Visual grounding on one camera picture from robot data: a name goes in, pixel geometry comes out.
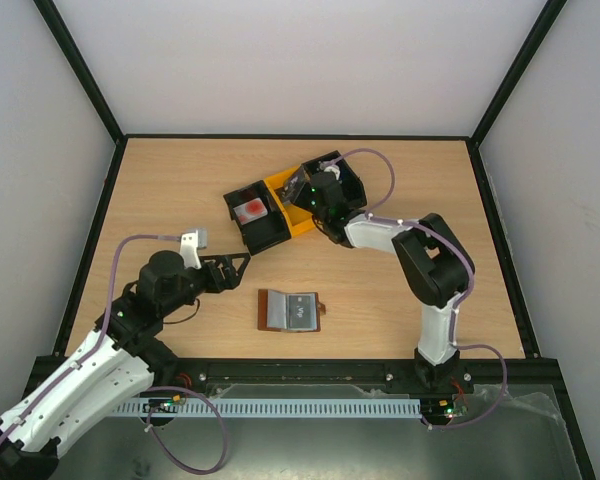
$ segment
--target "white wall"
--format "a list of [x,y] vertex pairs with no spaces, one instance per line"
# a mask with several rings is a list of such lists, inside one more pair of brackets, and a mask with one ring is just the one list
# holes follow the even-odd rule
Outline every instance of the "white wall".
[[470,135],[545,0],[56,0],[128,133]]
[[600,0],[567,3],[482,152],[600,478]]
[[0,412],[51,353],[112,152],[34,3],[0,0]]

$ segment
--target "gray floor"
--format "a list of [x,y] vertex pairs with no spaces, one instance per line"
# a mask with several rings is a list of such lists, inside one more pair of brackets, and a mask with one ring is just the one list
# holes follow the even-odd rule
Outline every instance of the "gray floor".
[[[428,432],[417,420],[228,419],[230,458],[209,478],[571,479],[579,478],[563,422],[550,396],[512,387],[509,399],[466,430]],[[470,397],[491,401],[493,392]],[[176,419],[161,436],[175,455],[197,468],[221,450],[213,419]],[[108,418],[60,462],[53,480],[179,480],[138,419]]]

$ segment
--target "wooden table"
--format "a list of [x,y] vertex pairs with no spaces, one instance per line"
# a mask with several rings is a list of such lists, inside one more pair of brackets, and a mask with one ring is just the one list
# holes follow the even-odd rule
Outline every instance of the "wooden table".
[[[382,151],[397,175],[392,198],[375,213],[393,218],[442,215],[473,258],[476,288],[459,316],[458,342],[487,343],[505,357],[523,358],[489,227],[464,142],[358,140],[130,139],[69,342],[80,343],[103,312],[113,252],[136,233],[180,234],[203,226],[203,254],[246,251],[229,219],[224,193],[332,150],[367,146]],[[389,186],[373,155],[348,160],[369,204]],[[169,242],[136,241],[123,251],[116,296],[135,280],[150,255],[177,250]],[[327,306],[319,333],[256,329],[257,290],[317,291]],[[165,326],[159,338],[181,357],[412,358],[420,336],[420,304],[395,256],[332,244],[313,230],[252,258],[234,291],[201,296],[192,320]],[[169,320],[187,316],[185,307]],[[489,357],[466,352],[464,357]]]

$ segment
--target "table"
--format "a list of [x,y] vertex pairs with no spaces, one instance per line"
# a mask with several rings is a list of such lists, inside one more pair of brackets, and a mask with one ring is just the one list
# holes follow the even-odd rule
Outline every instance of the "table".
[[[476,265],[476,288],[459,316],[458,343],[487,343],[508,358],[524,358],[473,170],[462,141],[129,139],[69,341],[71,352],[103,312],[113,252],[137,233],[209,231],[205,255],[246,251],[222,195],[333,150],[380,150],[393,162],[391,199],[376,214],[445,218]],[[388,189],[384,163],[369,154],[348,159],[368,203]],[[125,247],[116,296],[152,253],[176,243],[136,241]],[[256,329],[257,290],[316,291],[327,307],[319,333]],[[184,318],[185,307],[169,320]],[[413,358],[420,336],[420,304],[397,258],[332,244],[313,230],[251,259],[234,291],[201,296],[192,320],[165,326],[159,339],[180,357]],[[463,353],[465,358],[489,352]]]

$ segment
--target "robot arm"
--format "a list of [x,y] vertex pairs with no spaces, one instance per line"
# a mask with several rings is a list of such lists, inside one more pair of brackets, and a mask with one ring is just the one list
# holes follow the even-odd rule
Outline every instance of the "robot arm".
[[[167,385],[175,376],[177,357],[155,336],[164,318],[202,293],[220,293],[240,284],[249,254],[199,257],[206,243],[199,229],[181,237],[180,254],[160,251],[113,301],[111,318],[97,346],[104,315],[84,342],[44,383],[0,416],[0,437],[17,425],[0,447],[0,478],[48,479],[58,460],[115,407],[152,385]],[[236,268],[233,261],[241,259]],[[66,375],[31,412],[27,407]]]
[[448,245],[475,271],[473,262],[437,214],[403,221],[349,208],[334,167],[305,178],[304,185],[296,186],[293,198],[287,200],[310,211],[316,226],[334,243],[398,256],[411,290],[422,302],[416,373],[426,387],[434,388],[459,357],[454,346],[455,305],[469,286],[465,265]]

